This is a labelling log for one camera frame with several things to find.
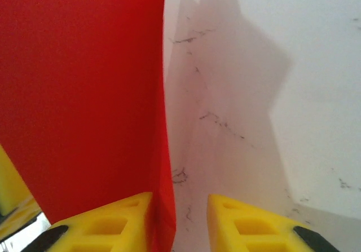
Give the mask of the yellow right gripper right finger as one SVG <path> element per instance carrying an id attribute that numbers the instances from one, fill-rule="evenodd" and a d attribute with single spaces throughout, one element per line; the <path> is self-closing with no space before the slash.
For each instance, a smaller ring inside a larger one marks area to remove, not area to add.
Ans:
<path id="1" fill-rule="evenodd" d="M 207 225 L 211 251 L 337 251 L 296 220 L 219 194 L 210 194 Z"/>

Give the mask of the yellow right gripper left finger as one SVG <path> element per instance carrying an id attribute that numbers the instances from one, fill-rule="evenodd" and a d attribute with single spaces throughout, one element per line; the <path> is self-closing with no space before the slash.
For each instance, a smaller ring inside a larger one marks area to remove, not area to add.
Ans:
<path id="1" fill-rule="evenodd" d="M 151 251 L 153 193 L 143 192 L 53 224 L 25 251 Z"/>

